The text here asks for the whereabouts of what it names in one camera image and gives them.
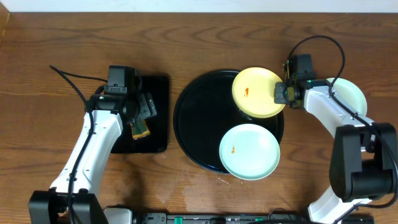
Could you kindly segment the green and yellow sponge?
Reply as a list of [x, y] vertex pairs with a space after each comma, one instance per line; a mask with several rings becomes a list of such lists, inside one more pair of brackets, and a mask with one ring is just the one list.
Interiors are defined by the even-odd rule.
[[150, 135], [149, 128], [145, 120], [138, 120], [136, 125], [132, 128], [132, 138], [133, 139], [140, 139]]

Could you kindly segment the yellow plate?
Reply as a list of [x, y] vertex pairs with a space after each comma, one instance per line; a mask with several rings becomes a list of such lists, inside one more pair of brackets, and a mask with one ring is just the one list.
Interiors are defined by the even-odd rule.
[[246, 68], [233, 80], [233, 100], [236, 106], [249, 116], [270, 118], [285, 107], [274, 102], [275, 84], [281, 81], [278, 75], [266, 68]]

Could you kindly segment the pale green plate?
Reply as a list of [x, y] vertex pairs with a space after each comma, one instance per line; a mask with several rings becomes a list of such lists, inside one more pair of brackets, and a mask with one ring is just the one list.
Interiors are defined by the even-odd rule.
[[355, 109], [360, 115], [366, 116], [368, 104], [365, 95], [358, 86], [349, 80], [338, 78], [334, 82], [332, 90], [337, 94], [340, 100], [343, 100]]

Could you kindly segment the light blue plate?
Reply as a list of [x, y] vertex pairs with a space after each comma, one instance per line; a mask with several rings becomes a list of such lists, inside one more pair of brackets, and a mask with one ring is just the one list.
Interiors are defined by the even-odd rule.
[[280, 161], [275, 136], [256, 124], [240, 124], [222, 137], [219, 155], [224, 168], [243, 180], [260, 180], [272, 174]]

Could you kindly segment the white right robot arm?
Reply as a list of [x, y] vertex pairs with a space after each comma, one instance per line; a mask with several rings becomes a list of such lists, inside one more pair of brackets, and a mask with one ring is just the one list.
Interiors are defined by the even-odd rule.
[[[313, 222], [338, 223], [373, 197], [397, 192], [396, 131], [352, 109], [328, 80], [294, 86], [300, 107], [333, 136], [330, 187], [308, 208]], [[198, 165], [243, 180], [270, 175], [280, 160], [282, 110], [288, 88], [280, 78], [201, 77], [177, 100], [174, 131]]]

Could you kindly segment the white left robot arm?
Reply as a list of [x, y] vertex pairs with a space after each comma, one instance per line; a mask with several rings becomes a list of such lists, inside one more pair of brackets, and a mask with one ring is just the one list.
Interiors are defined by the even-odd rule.
[[69, 213], [71, 223], [132, 223], [128, 208], [102, 209], [97, 194], [104, 168], [123, 128], [139, 112], [133, 87], [106, 85], [87, 104], [83, 128], [71, 156], [49, 190], [29, 200], [32, 223], [57, 223]]

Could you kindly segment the black rectangular tray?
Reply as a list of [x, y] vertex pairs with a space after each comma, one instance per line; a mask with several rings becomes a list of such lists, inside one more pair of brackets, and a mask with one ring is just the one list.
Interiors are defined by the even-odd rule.
[[130, 125], [125, 125], [111, 152], [113, 154], [158, 153], [167, 148], [169, 136], [169, 79], [162, 75], [142, 77], [141, 92], [150, 93], [157, 114], [146, 119], [150, 134], [132, 138]]

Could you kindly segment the round black tray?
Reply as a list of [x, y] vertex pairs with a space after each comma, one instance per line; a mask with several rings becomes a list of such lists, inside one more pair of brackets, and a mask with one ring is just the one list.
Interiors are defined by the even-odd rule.
[[240, 124], [256, 124], [270, 131], [278, 142], [284, 133], [284, 114], [254, 118], [243, 113], [233, 100], [232, 84], [237, 70], [214, 70], [190, 82], [175, 108], [175, 137], [184, 153], [204, 169], [229, 174], [221, 162], [222, 137]]

